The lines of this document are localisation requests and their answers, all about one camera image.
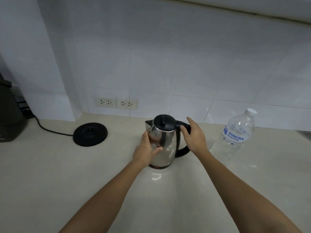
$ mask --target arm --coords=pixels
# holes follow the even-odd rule
[[[186,144],[204,166],[239,231],[301,233],[281,210],[214,158],[203,131],[191,118],[187,119],[191,134],[181,127]]]
[[[162,148],[157,148],[151,152],[149,138],[145,132],[132,161],[87,201],[59,233],[107,232],[137,175],[161,150]]]

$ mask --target plastic water bottle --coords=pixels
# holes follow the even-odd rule
[[[235,154],[249,139],[255,130],[254,116],[257,112],[248,108],[244,114],[229,120],[221,132],[219,139],[212,146],[210,152],[224,165],[227,165],[231,156]]]

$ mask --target appliance handle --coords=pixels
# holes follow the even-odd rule
[[[186,124],[182,121],[176,121],[176,138],[177,138],[177,147],[179,147],[180,144],[180,126],[183,125],[186,129],[187,132],[190,134],[191,132],[191,126],[189,124]],[[184,156],[190,152],[188,146],[185,146],[184,148],[177,150],[175,158]]]

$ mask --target kettle spout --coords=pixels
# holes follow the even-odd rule
[[[146,125],[146,131],[148,131],[148,129],[152,127],[152,120],[145,121],[145,125]]]

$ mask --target beige countertop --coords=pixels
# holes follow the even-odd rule
[[[43,120],[72,134],[87,122],[107,139],[80,147],[34,119],[0,143],[0,232],[58,232],[131,160],[144,118],[82,114],[77,122]],[[201,123],[211,147],[223,125]],[[311,142],[296,131],[256,128],[228,168],[277,205],[303,231],[311,228]],[[211,180],[190,153],[163,170],[146,167],[130,188],[110,232],[238,232]]]

